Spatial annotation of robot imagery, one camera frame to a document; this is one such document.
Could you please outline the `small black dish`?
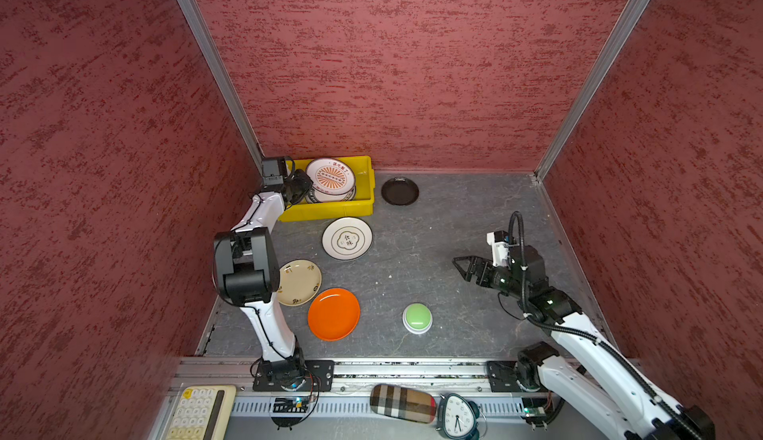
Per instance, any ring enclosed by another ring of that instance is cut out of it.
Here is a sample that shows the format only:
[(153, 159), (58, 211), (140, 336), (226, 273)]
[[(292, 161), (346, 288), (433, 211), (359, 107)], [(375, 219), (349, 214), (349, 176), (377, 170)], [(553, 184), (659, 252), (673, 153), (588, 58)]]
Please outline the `small black dish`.
[(405, 207), (414, 204), (419, 198), (419, 187), (406, 177), (391, 178), (381, 187), (381, 196), (390, 205)]

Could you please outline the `white plate flower outline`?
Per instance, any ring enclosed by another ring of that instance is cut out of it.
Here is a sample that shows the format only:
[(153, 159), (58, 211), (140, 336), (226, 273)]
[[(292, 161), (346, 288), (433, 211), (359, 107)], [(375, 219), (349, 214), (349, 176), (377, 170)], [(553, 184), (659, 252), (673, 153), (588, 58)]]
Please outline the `white plate flower outline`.
[(357, 217), (341, 217), (332, 221), (322, 233), (323, 250), (337, 260), (354, 260), (371, 248), (374, 233), (371, 227)]

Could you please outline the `white plate green lettered rim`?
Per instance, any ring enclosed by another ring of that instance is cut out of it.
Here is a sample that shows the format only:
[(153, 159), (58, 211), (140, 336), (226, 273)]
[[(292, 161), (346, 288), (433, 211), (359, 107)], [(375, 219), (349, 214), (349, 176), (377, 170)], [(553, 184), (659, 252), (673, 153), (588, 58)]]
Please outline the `white plate green lettered rim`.
[(310, 204), (342, 203), (353, 201), (356, 197), (356, 193), (356, 187), (353, 187), (349, 192), (341, 195), (328, 195), (311, 188), (307, 194), (307, 199)]

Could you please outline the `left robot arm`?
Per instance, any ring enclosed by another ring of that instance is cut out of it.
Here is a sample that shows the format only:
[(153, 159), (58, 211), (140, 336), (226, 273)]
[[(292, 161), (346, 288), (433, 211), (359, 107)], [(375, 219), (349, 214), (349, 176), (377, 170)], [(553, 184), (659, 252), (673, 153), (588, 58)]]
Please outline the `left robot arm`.
[(215, 236), (213, 282), (218, 296), (240, 309), (254, 328), (261, 346), (258, 374), (277, 388), (295, 392), (311, 374), (277, 300), (280, 264), (271, 232), (284, 212), (305, 198), (312, 181), (301, 169), (267, 181), (242, 219)]

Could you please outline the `right controller board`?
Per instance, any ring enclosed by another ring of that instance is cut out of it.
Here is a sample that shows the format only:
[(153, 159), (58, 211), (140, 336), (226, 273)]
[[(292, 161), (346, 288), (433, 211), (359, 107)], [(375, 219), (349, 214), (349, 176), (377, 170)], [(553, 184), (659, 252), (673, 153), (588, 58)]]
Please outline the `right controller board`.
[(552, 413), (552, 401), (548, 397), (523, 397), (520, 415), (530, 423), (544, 423)]

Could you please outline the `aluminium mounting rail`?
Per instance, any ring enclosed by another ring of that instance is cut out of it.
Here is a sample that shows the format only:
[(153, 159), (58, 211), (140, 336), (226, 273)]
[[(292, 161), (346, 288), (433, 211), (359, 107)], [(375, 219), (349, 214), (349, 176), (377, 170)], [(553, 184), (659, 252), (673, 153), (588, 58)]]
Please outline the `aluminium mounting rail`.
[[(491, 392), (486, 364), (481, 358), (333, 358), (336, 363), (329, 394), (363, 396), (377, 384), (405, 386), (433, 395), (524, 395), (526, 392)], [(245, 357), (188, 357), (181, 360), (170, 392), (189, 386), (234, 386), (253, 393), (256, 360)], [(256, 394), (281, 392), (254, 392)]]

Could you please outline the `yellow plastic bin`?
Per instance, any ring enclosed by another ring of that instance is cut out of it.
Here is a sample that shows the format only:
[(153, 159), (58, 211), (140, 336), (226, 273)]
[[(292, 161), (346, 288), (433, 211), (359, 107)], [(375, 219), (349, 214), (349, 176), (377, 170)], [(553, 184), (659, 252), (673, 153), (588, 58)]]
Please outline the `yellow plastic bin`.
[(339, 157), (356, 176), (356, 195), (351, 201), (319, 204), (300, 203), (287, 209), (279, 220), (283, 223), (294, 221), (320, 221), (340, 217), (369, 217), (374, 212), (376, 174), (369, 156)]

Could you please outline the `left aluminium corner post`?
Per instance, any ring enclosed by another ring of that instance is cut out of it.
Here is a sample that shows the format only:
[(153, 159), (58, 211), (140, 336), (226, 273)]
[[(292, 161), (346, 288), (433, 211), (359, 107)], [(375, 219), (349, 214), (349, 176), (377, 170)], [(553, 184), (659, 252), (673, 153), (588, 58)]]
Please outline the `left aluminium corner post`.
[(190, 30), (196, 40), (207, 66), (226, 102), (226, 106), (238, 127), (238, 132), (248, 148), (248, 153), (252, 157), (252, 161), (256, 164), (258, 173), (262, 175), (262, 151), (256, 137), (256, 132), (252, 128), (250, 118), (246, 114), (244, 104), (236, 92), (234, 83), (230, 78), (230, 74), (225, 66), (223, 58), (215, 44), (214, 38), (209, 30), (209, 27), (204, 19), (202, 11), (199, 7), (197, 0), (176, 0), (183, 15), (190, 27)]

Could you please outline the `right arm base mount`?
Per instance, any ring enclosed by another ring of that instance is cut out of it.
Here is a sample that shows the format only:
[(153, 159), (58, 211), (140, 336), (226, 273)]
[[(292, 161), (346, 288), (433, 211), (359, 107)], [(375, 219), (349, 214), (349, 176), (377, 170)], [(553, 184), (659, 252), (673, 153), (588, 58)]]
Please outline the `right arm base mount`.
[(490, 361), (486, 364), (491, 392), (538, 392), (536, 367), (527, 361)]

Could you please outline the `white plate orange sunburst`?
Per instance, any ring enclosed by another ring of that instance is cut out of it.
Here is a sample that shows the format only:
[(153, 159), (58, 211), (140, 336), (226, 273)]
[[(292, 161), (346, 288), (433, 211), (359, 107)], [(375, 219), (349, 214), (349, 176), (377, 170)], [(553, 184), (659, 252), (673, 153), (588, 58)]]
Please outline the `white plate orange sunburst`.
[(345, 195), (355, 187), (354, 172), (338, 159), (315, 159), (307, 165), (305, 172), (312, 180), (314, 190), (324, 195)]

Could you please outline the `aluminium corner post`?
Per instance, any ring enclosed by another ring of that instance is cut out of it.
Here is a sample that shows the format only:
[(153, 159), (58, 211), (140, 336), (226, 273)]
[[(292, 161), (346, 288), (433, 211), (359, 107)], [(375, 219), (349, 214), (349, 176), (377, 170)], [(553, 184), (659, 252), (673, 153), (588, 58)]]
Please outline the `aluminium corner post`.
[(600, 85), (604, 82), (610, 68), (616, 62), (620, 52), (625, 47), (651, 1), (628, 0), (626, 2), (590, 72), (588, 72), (582, 88), (580, 88), (578, 95), (564, 117), (560, 129), (556, 132), (552, 144), (550, 144), (546, 154), (540, 160), (536, 171), (534, 171), (534, 177), (539, 185), (542, 185), (546, 177), (548, 177), (550, 170), (554, 167), (554, 163), (560, 157), (565, 144), (572, 136), (590, 102), (592, 102)]
[(244, 104), (236, 92), (234, 83), (230, 78), (230, 74), (225, 66), (223, 58), (215, 44), (214, 38), (209, 30), (209, 27), (204, 19), (202, 11), (199, 7), (197, 0), (176, 0), (183, 15), (190, 27), (190, 30), (196, 40), (207, 66), (226, 102), (226, 106), (238, 127), (238, 132), (248, 148), (248, 153), (252, 157), (252, 161), (256, 164), (258, 173), (262, 175), (262, 151), (256, 137), (256, 132), (252, 128), (250, 118), (246, 114)]

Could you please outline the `left controller board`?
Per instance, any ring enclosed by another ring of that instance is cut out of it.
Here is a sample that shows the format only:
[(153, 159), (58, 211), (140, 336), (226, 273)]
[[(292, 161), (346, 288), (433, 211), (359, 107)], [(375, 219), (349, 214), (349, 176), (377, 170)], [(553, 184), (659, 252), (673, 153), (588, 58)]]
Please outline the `left controller board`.
[(307, 397), (276, 397), (270, 414), (274, 417), (303, 417), (311, 408), (312, 402)]

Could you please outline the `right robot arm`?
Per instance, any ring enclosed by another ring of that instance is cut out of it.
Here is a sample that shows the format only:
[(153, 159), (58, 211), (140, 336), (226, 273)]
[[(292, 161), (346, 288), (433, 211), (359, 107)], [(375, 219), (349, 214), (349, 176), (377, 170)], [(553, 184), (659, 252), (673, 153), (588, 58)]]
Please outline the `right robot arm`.
[(574, 366), (547, 343), (523, 350), (518, 386), (550, 390), (609, 439), (713, 439), (715, 424), (699, 407), (667, 394), (626, 359), (564, 291), (550, 286), (544, 261), (505, 266), (478, 256), (456, 257), (462, 278), (517, 299), (526, 321), (571, 354)]

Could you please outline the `controller board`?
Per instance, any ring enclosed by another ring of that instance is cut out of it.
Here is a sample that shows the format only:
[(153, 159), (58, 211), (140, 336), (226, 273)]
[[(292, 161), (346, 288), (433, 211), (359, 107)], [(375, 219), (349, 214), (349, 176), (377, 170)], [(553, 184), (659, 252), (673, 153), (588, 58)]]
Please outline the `controller board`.
[(530, 423), (544, 423), (552, 413), (552, 401), (548, 397), (523, 397), (520, 415)]
[(276, 397), (270, 414), (274, 417), (303, 417), (311, 408), (312, 402), (307, 397)]

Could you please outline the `green push button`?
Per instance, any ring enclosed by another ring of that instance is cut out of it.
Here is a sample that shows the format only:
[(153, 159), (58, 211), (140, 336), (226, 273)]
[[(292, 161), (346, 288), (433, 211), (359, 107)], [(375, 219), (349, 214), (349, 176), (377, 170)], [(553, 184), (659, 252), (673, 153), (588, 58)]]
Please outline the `green push button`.
[(427, 333), (433, 323), (433, 316), (430, 309), (421, 303), (412, 303), (405, 307), (401, 315), (403, 326), (415, 335)]

